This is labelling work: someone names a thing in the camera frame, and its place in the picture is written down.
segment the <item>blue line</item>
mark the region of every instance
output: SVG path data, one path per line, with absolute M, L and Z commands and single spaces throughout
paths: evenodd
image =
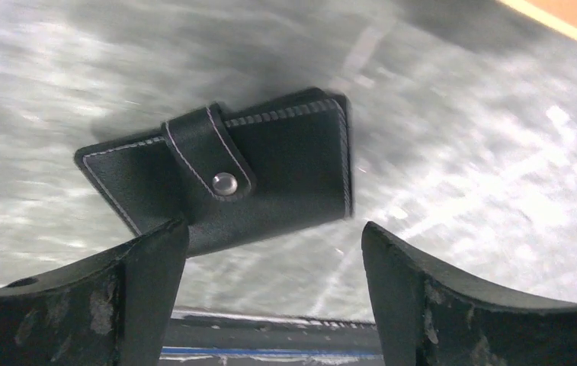
M 232 348 L 184 348 L 163 347 L 163 355 L 205 355 L 205 356 L 284 356 L 284 357 L 359 357 L 381 358 L 382 355 L 366 352 L 300 351 L 288 349 L 232 349 Z

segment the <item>leather wallet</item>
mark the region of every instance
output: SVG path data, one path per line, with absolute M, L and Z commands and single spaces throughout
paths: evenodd
M 214 103 L 75 163 L 134 235 L 183 214 L 188 255 L 203 255 L 353 214 L 349 108 L 318 88 L 238 112 Z

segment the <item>black leather wallet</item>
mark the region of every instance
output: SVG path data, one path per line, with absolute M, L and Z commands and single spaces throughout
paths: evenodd
M 212 104 L 75 163 L 134 235 L 183 214 L 188 255 L 207 254 L 352 215 L 349 107 L 317 88 L 235 113 Z

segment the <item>metal button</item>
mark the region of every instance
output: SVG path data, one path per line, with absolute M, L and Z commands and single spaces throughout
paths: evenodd
M 219 173 L 212 179 L 212 187 L 219 196 L 231 196 L 236 192 L 239 183 L 234 175 L 229 173 Z

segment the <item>gray tabletop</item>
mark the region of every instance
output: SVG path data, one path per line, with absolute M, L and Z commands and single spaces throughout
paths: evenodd
M 178 305 L 371 319 L 367 220 L 577 302 L 577 43 L 495 3 L 439 4 L 0 1 L 0 285 L 131 238 L 79 147 L 314 85 L 353 104 L 357 216 L 193 258 Z

